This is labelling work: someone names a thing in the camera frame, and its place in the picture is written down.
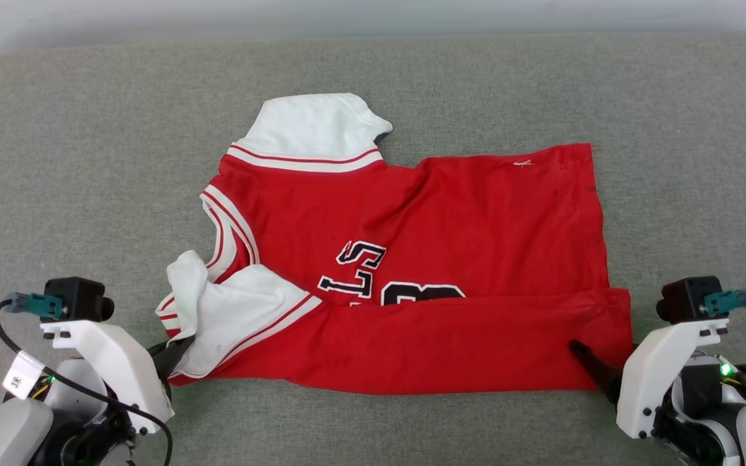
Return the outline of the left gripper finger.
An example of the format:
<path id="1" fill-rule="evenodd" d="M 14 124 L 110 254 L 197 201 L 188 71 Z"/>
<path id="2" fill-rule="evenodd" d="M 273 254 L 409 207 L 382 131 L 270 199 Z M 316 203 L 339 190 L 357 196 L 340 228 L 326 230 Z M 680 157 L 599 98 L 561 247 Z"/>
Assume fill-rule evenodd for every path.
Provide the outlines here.
<path id="1" fill-rule="evenodd" d="M 177 341 L 165 341 L 157 343 L 147 349 L 149 356 L 153 360 L 153 365 L 157 378 L 166 383 L 168 378 L 174 373 L 178 363 L 183 360 L 184 354 L 190 349 L 195 342 L 196 336 L 185 337 Z"/>

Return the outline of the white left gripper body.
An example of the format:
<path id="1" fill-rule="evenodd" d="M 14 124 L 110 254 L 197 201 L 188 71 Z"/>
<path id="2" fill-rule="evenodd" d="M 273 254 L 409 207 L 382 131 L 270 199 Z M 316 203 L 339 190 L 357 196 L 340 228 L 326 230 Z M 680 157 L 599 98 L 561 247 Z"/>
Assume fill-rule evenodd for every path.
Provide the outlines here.
<path id="1" fill-rule="evenodd" d="M 57 375 L 57 381 L 87 395 L 100 396 L 104 403 L 109 403 L 104 392 L 112 389 L 116 402 L 130 414 L 137 433 L 165 430 L 166 422 L 174 416 L 171 401 L 147 350 L 127 331 L 90 320 L 44 322 L 41 329 L 54 336 L 54 348 L 77 351 L 92 372 L 86 377 L 90 386 L 64 375 Z"/>

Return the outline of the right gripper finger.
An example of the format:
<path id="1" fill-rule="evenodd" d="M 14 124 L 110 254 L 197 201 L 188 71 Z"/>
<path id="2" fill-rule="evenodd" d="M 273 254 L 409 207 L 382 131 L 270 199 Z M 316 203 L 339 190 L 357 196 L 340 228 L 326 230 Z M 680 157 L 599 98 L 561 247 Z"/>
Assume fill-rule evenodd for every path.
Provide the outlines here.
<path id="1" fill-rule="evenodd" d="M 572 340 L 569 343 L 569 351 L 583 366 L 598 389 L 603 392 L 605 398 L 612 405 L 617 405 L 622 384 L 622 372 L 615 366 L 604 362 L 583 342 Z"/>

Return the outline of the grey fabric sofa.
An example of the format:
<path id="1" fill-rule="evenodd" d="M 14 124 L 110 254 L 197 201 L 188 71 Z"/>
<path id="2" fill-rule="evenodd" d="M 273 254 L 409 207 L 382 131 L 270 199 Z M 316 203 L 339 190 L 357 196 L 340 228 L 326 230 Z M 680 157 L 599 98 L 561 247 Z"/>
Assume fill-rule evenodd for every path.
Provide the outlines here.
<path id="1" fill-rule="evenodd" d="M 746 288 L 746 33 L 112 45 L 0 56 L 0 300 L 102 282 L 162 342 L 166 266 L 213 251 L 199 193 L 264 101 L 354 93 L 386 162 L 591 142 L 610 281 L 635 337 L 661 286 Z M 15 355 L 0 341 L 1 382 Z M 171 466 L 681 466 L 597 392 L 364 396 L 176 388 Z"/>

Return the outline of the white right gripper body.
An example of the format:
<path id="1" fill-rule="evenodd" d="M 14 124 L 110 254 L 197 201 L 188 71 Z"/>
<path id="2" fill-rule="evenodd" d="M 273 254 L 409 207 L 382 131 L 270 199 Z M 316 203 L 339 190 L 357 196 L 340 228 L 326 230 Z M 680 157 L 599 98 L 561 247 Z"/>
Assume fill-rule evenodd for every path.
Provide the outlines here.
<path id="1" fill-rule="evenodd" d="M 616 425 L 631 439 L 648 436 L 655 409 L 695 349 L 720 343 L 718 331 L 728 323 L 727 318 L 680 322 L 651 331 L 625 363 Z"/>

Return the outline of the red white basketball jersey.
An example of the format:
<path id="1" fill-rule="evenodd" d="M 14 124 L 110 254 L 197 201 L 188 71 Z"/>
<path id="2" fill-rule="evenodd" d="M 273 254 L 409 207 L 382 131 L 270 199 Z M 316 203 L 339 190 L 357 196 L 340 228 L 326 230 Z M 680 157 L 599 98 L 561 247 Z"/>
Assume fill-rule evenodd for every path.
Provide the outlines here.
<path id="1" fill-rule="evenodd" d="M 283 380 L 358 394 L 585 390 L 571 352 L 621 368 L 588 144 L 385 162 L 362 98 L 273 98 L 203 190 L 209 260 L 181 254 L 156 313 L 169 383 Z"/>

